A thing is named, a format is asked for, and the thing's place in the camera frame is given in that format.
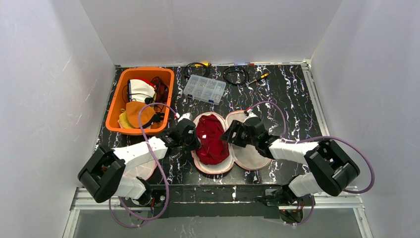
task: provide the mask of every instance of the clear plastic box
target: clear plastic box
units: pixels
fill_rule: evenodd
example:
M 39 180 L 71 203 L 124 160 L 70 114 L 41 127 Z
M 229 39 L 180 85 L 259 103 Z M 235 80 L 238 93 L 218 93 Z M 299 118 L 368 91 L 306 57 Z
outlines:
M 193 74 L 185 86 L 184 94 L 187 98 L 219 105 L 225 87 L 226 82 Z

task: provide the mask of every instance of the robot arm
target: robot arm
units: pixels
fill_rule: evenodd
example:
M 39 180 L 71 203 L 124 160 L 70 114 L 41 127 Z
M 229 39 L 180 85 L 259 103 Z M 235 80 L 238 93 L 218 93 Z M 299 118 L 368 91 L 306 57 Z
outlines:
M 292 203 L 306 194 L 325 191 L 338 196 L 359 174 L 359 167 L 334 140 L 300 143 L 269 135 L 262 121 L 247 113 L 244 122 L 234 120 L 221 140 L 246 147 L 254 145 L 264 157 L 305 164 L 311 173 L 299 175 L 283 186 L 280 200 Z
M 164 158 L 170 148 L 182 146 L 191 151 L 201 146 L 191 114 L 184 114 L 175 128 L 150 138 L 149 144 L 158 159 Z M 142 178 L 129 178 L 124 174 L 150 160 L 153 157 L 147 142 L 114 149 L 100 145 L 79 172 L 78 179 L 98 203 L 112 196 L 148 199 L 144 195 L 151 192 L 149 184 Z

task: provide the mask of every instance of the orange plastic bin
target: orange plastic bin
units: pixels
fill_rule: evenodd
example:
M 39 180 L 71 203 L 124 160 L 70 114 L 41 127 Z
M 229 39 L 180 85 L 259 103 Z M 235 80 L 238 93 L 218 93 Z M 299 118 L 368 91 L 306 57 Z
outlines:
M 147 80 L 152 80 L 154 77 L 160 77 L 164 84 L 167 85 L 169 89 L 167 105 L 170 106 L 173 83 L 175 80 L 175 75 L 172 70 L 167 68 L 157 68 L 157 67 L 142 67 L 142 68 L 129 68 L 123 71 L 121 74 L 117 88 L 115 90 L 114 96 L 112 98 L 111 107 L 109 108 L 108 116 L 106 117 L 106 128 L 110 131 L 120 132 L 121 134 L 126 135 L 141 135 L 142 131 L 140 129 L 133 128 L 120 128 L 118 124 L 118 117 L 121 114 L 121 109 L 125 109 L 125 102 L 127 102 L 127 93 L 124 90 L 124 86 L 128 84 L 129 79 L 133 78 L 144 78 Z M 163 121 L 158 124 L 155 124 L 151 129 L 145 129 L 146 135 L 156 135 L 159 132 L 163 131 L 166 128 L 168 123 L 169 108 L 164 109 L 165 116 Z

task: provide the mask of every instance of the white cloth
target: white cloth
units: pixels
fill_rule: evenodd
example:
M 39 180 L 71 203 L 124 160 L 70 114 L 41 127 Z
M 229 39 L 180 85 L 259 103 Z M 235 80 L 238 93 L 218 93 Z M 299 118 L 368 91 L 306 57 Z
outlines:
M 129 98 L 131 101 L 146 103 L 146 98 L 155 96 L 155 88 L 140 79 L 129 80 Z

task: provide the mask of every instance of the table surface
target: table surface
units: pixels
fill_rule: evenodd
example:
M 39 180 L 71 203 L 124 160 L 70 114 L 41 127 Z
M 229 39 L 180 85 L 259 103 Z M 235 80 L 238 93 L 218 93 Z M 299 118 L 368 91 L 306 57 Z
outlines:
M 291 140 L 302 140 L 320 136 L 321 130 L 315 115 L 314 107 L 305 82 L 302 67 L 291 65 L 256 65 L 245 66 L 250 78 L 269 72 L 267 80 L 253 83 L 248 87 L 226 85 L 228 93 L 222 98 L 218 106 L 197 100 L 187 99 L 183 89 L 187 80 L 183 76 L 184 67 L 167 67 L 175 73 L 175 84 L 172 95 L 172 108 L 180 115 L 191 113 L 193 117 L 204 112 L 216 112 L 226 117 L 230 112 L 243 110 L 255 103 L 272 101 L 283 111 L 287 120 L 286 137 Z M 223 80 L 221 73 L 226 66 L 210 67 L 209 78 Z M 121 73 L 125 68 L 118 68 L 108 99 L 97 144 L 104 144 L 110 148 L 124 147 L 144 141 L 142 136 L 123 135 L 110 132 L 105 127 L 105 120 Z M 191 74 L 202 75 L 203 67 L 191 67 Z M 271 134 L 280 135 L 283 129 L 281 113 L 269 104 L 260 105 L 253 112 L 260 116 Z M 170 116 L 169 126 L 174 126 L 173 115 Z M 206 175 L 197 170 L 191 152 L 174 149 L 164 159 L 160 160 L 169 184 L 179 185 L 241 185 L 241 184 L 286 184 L 293 176 L 304 174 L 307 167 L 302 164 L 286 160 L 273 160 L 267 167 L 258 171 L 247 171 L 236 164 L 224 174 Z M 163 184 L 159 170 L 155 170 L 148 179 L 150 184 Z

